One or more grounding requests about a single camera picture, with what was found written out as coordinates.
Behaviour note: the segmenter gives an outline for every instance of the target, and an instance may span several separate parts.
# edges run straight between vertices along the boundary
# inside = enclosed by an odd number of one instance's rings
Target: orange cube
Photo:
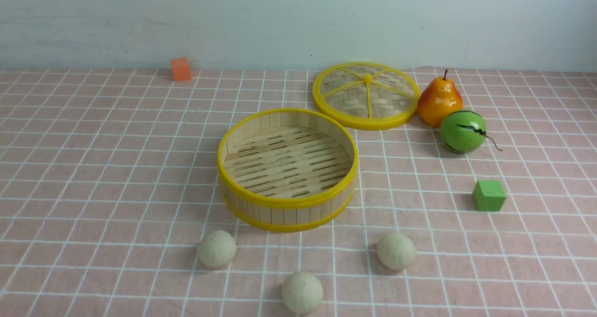
[[[190,79],[190,66],[186,57],[173,58],[170,60],[174,81],[188,81]]]

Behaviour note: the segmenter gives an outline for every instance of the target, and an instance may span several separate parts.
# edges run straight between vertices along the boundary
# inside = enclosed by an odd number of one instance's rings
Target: dough ball
[[[377,257],[382,264],[392,270],[403,270],[410,266],[417,251],[409,237],[399,232],[383,236],[377,242]]]
[[[306,315],[315,311],[324,298],[320,281],[311,273],[296,272],[286,277],[282,285],[282,302],[290,311]]]
[[[209,268],[222,268],[236,254],[236,241],[223,230],[211,232],[199,243],[198,257]]]

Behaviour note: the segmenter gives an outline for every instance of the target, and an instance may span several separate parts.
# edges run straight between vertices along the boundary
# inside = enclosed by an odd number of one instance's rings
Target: bamboo steamer lid
[[[403,72],[381,64],[350,62],[323,71],[313,83],[317,108],[345,127],[388,130],[414,116],[421,92]]]

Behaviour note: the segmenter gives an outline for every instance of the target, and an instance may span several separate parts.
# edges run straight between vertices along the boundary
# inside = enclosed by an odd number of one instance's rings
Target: yellow plastic rim
[[[356,73],[342,69],[343,67],[358,66],[358,65],[379,67],[382,69],[382,71],[379,71],[378,73],[376,73],[368,78],[364,78],[360,75],[357,75]],[[357,83],[366,84],[369,118],[353,117],[351,115],[348,115],[346,113],[338,111],[337,109],[331,107],[326,102],[324,97],[327,96],[328,94],[336,92],[339,89],[333,90],[333,91],[325,94],[324,96],[322,96],[319,88],[321,86],[321,81],[327,75],[329,75],[331,73],[331,71],[334,71],[334,70],[345,71],[347,73],[350,73],[350,74],[362,79],[362,81],[353,83],[352,85],[356,85]],[[372,82],[372,79],[375,79],[376,76],[378,76],[384,72],[394,72],[397,75],[400,75],[400,77],[405,79],[405,81],[407,81],[407,83],[409,83],[412,86],[412,90],[414,91],[414,96],[411,97],[412,103],[410,104],[409,108],[407,108],[405,111],[402,111],[401,113],[394,115],[392,117],[374,118],[374,117],[371,117],[371,96],[370,96],[369,84]],[[403,92],[400,92],[399,90],[395,90],[390,87],[386,87],[385,85],[382,85],[380,83],[373,83],[373,84],[383,86],[387,90],[392,90],[393,92],[396,92],[397,94],[400,94],[401,96],[406,96],[406,94],[404,94]],[[417,102],[418,102],[418,99],[420,98],[420,95],[421,95],[421,91],[418,88],[417,83],[415,83],[415,81],[412,80],[411,77],[409,77],[408,75],[405,75],[405,73],[403,73],[400,70],[396,70],[392,67],[388,67],[388,66],[385,66],[382,64],[377,64],[377,63],[371,63],[371,62],[348,62],[348,63],[339,64],[337,66],[330,67],[330,68],[326,69],[325,71],[323,71],[322,73],[320,73],[320,75],[317,76],[317,78],[315,79],[315,81],[313,83],[313,101],[315,102],[315,105],[322,113],[329,115],[330,117],[332,117],[334,120],[338,121],[341,125],[343,125],[345,127],[355,128],[357,130],[365,130],[365,131],[388,130],[390,128],[394,128],[394,127],[400,126],[401,124],[408,122],[415,115],[415,113],[417,111]]]
[[[350,190],[350,194],[348,195],[348,199],[346,200],[346,202],[344,202],[344,204],[342,204],[331,215],[329,215],[325,218],[322,218],[322,219],[319,219],[316,221],[311,221],[310,223],[303,224],[303,225],[275,225],[275,224],[263,223],[262,221],[257,221],[255,219],[251,219],[251,218],[247,217],[247,215],[244,215],[243,213],[238,211],[236,208],[234,208],[230,204],[230,201],[228,200],[228,198],[226,198],[226,194],[224,194],[224,192],[222,192],[222,197],[224,197],[226,206],[228,207],[230,212],[232,212],[232,214],[236,215],[240,220],[243,220],[245,223],[247,223],[251,226],[254,226],[256,228],[260,228],[262,230],[272,231],[272,232],[281,232],[281,233],[291,233],[291,232],[300,232],[300,231],[311,230],[312,228],[320,227],[323,224],[329,223],[330,221],[334,220],[335,217],[338,217],[338,215],[340,215],[340,213],[342,213],[342,211],[345,210],[345,208],[348,206],[348,204],[352,200],[353,195],[354,195],[354,189]]]
[[[262,196],[260,194],[252,193],[249,190],[241,187],[226,172],[226,170],[224,169],[224,162],[222,162],[222,158],[220,155],[220,153],[222,152],[222,148],[226,145],[226,140],[228,140],[228,137],[230,136],[230,134],[232,134],[232,132],[234,132],[234,130],[236,130],[236,128],[239,128],[245,122],[248,122],[257,117],[261,117],[262,115],[267,115],[267,114],[271,114],[271,113],[288,113],[288,112],[289,113],[309,113],[312,115],[316,115],[318,117],[326,119],[327,121],[331,122],[332,124],[334,124],[335,126],[340,128],[342,130],[342,132],[345,134],[345,136],[350,140],[350,145],[352,146],[352,150],[354,151],[354,159],[352,161],[352,167],[350,167],[350,170],[348,171],[346,176],[341,181],[339,181],[337,183],[337,185],[334,185],[333,187],[331,187],[330,189],[327,189],[326,191],[324,191],[322,193],[314,194],[312,196],[307,196],[307,197],[302,197],[302,198],[270,198],[270,197]],[[311,110],[305,110],[305,109],[273,109],[273,110],[261,111],[259,113],[252,115],[251,117],[246,117],[244,120],[242,120],[241,122],[239,122],[238,124],[236,124],[235,126],[230,128],[230,130],[228,130],[228,132],[226,132],[226,134],[224,134],[224,137],[222,137],[222,141],[220,142],[220,145],[218,147],[217,156],[218,156],[218,158],[217,158],[218,172],[220,174],[221,180],[225,184],[224,187],[227,187],[230,191],[234,192],[237,196],[239,196],[243,200],[246,200],[247,202],[251,202],[253,204],[259,204],[259,206],[261,206],[261,207],[274,208],[274,209],[309,208],[313,205],[319,205],[324,202],[327,202],[328,200],[331,200],[337,194],[343,192],[347,187],[350,186],[350,183],[352,183],[352,181],[354,180],[354,177],[356,176],[356,170],[359,166],[359,153],[358,153],[358,150],[356,149],[356,143],[352,139],[352,136],[350,136],[350,133],[341,124],[339,124],[339,122],[328,117],[327,115],[323,115],[322,113],[319,113],[316,111],[311,111]]]

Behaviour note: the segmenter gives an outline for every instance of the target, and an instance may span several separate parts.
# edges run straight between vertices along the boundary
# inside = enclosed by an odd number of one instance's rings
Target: wooden block
[[[173,58],[170,60],[170,65],[175,82],[190,80],[190,66],[186,57]]]
[[[297,209],[297,224],[309,223],[309,208]]]
[[[501,182],[491,179],[477,181],[473,190],[473,202],[478,211],[500,211],[506,201]]]
[[[297,210],[296,209],[285,209],[284,210],[284,224],[285,225],[296,225],[297,224]]]
[[[259,221],[271,224],[271,209],[266,207],[259,208]]]
[[[271,223],[274,225],[284,225],[283,209],[271,209]]]
[[[280,113],[271,113],[269,115],[269,122],[271,127],[280,126]]]
[[[321,207],[318,205],[316,207],[309,208],[309,221],[315,221],[321,219]]]
[[[249,217],[254,220],[259,220],[259,218],[260,218],[259,207],[253,203],[247,203],[247,204],[248,204],[248,209],[249,209]]]

